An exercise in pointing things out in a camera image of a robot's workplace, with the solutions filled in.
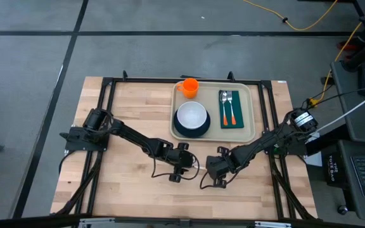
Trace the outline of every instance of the gray floor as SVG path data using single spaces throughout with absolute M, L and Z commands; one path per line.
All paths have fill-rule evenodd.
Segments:
M 290 21 L 311 24 L 330 3 L 296 0 L 257 1 Z M 0 0 L 0 30 L 73 30 L 82 1 Z M 358 23 L 350 4 L 335 6 L 313 31 L 351 31 Z M 237 1 L 90 0 L 81 30 L 123 31 L 290 31 L 276 16 Z M 58 178 L 65 142 L 58 135 L 70 127 L 86 76 L 179 77 L 181 74 L 237 79 L 287 80 L 293 106 L 321 91 L 344 38 L 220 36 L 94 36 L 78 37 L 49 129 L 24 216 L 47 215 Z M 48 107 L 69 37 L 0 37 L 0 219 L 10 215 Z M 328 95 L 334 95 L 331 89 Z M 313 111 L 318 121 L 340 115 L 337 100 Z M 342 195 L 310 168 L 311 185 L 321 219 L 365 225 L 354 213 L 341 216 Z

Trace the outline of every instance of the utensil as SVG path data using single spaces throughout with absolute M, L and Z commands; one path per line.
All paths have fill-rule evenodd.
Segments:
M 177 90 L 181 91 L 186 98 L 192 99 L 196 97 L 200 84 L 195 79 L 186 79 L 183 83 L 177 84 Z
M 207 120 L 207 111 L 202 104 L 195 101 L 188 101 L 178 108 L 177 119 L 186 129 L 197 129 Z
M 227 92 L 222 91 L 221 95 L 219 96 L 219 99 L 221 100 L 222 106 L 223 106 L 223 125 L 227 126 L 227 119 L 226 119 L 226 112 L 225 112 L 225 102 L 227 100 Z
M 232 124 L 236 125 L 236 119 L 234 118 L 234 114 L 233 114 L 233 106 L 232 106 L 232 91 L 228 91 L 227 92 L 227 101 L 229 101 L 229 103 L 231 103 L 231 112 L 232 112 Z

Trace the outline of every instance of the tray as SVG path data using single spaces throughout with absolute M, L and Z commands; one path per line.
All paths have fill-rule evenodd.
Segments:
M 250 89 L 239 83 L 199 82 L 200 88 L 194 99 L 185 98 L 183 93 L 177 91 L 174 85 L 171 97 L 170 132 L 179 140 L 190 141 L 221 141 L 247 143 L 255 136 L 255 124 L 253 115 L 252 95 Z M 222 129 L 219 115 L 219 90 L 239 91 L 240 106 L 243 114 L 244 128 Z M 207 133 L 199 138 L 188 138 L 176 130 L 173 124 L 173 116 L 177 109 L 187 101 L 196 101 L 203 105 L 210 115 L 210 127 Z

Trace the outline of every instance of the wooden table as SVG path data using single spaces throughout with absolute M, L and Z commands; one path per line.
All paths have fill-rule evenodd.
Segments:
M 89 110 L 96 107 L 102 79 L 86 77 L 75 114 L 75 125 L 82 125 Z M 112 113 L 115 118 L 140 133 L 165 139 L 176 146 L 178 141 L 169 132 L 172 86 L 171 83 L 117 83 Z M 290 94 L 285 81 L 272 81 L 272 86 L 278 118 L 281 121 L 285 113 L 292 109 Z M 249 88 L 252 92 L 257 139 L 264 127 L 260 100 L 257 86 L 250 85 Z M 266 107 L 271 126 L 268 100 Z M 238 145 L 229 142 L 188 142 L 189 151 L 198 157 L 202 167 L 205 167 L 208 155 L 217 155 L 218 146 L 233 148 Z M 79 151 L 63 163 L 52 212 L 62 208 L 78 188 L 85 157 L 86 152 Z M 292 191 L 308 212 L 316 217 L 305 164 L 296 156 L 287 156 L 286 162 Z M 108 150 L 103 155 L 93 214 L 109 217 L 277 219 L 271 171 L 268 157 L 264 153 L 259 153 L 226 189 L 200 190 L 200 179 L 204 170 L 200 170 L 194 180 L 182 180 L 179 184 L 169 182 L 168 176 L 150 178 L 152 170 L 153 160 L 139 147 L 120 137 L 111 136 Z M 156 173 L 163 172 L 172 172 L 172 166 L 157 162 Z M 192 176 L 194 172 L 192 168 L 184 176 Z M 209 177 L 204 181 L 204 184 L 208 183 L 211 183 Z M 89 190 L 84 195 L 82 212 L 86 211 L 88 196 Z M 285 193 L 282 190 L 281 198 L 285 215 L 288 216 Z

